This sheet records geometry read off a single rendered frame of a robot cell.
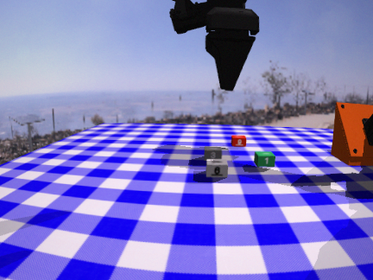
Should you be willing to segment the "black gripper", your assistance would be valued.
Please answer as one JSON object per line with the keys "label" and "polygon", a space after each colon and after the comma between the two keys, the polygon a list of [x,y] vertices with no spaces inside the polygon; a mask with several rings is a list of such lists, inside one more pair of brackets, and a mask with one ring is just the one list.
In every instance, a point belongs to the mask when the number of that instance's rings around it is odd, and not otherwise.
{"label": "black gripper", "polygon": [[[212,0],[206,14],[205,48],[214,58],[221,90],[233,91],[259,29],[259,16],[247,0]],[[211,31],[215,30],[215,31]]]}

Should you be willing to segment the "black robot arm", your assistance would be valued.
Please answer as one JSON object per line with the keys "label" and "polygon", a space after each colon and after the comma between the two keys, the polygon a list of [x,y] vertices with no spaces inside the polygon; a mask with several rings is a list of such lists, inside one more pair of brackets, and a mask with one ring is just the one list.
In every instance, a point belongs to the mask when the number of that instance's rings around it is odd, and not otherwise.
{"label": "black robot arm", "polygon": [[[212,9],[212,0],[204,3],[191,2],[190,0],[173,0],[174,9],[170,9],[169,14],[172,19],[174,31],[178,35],[187,31],[202,28],[206,30],[206,14]],[[365,134],[369,145],[373,145],[373,114],[370,118],[363,118]]]}

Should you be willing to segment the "green block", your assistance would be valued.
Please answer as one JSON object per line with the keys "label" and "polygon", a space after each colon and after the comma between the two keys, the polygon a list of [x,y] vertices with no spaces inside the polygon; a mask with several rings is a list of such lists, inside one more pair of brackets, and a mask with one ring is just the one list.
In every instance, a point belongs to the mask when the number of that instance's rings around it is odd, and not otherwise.
{"label": "green block", "polygon": [[275,155],[272,151],[255,151],[254,163],[257,167],[274,167]]}

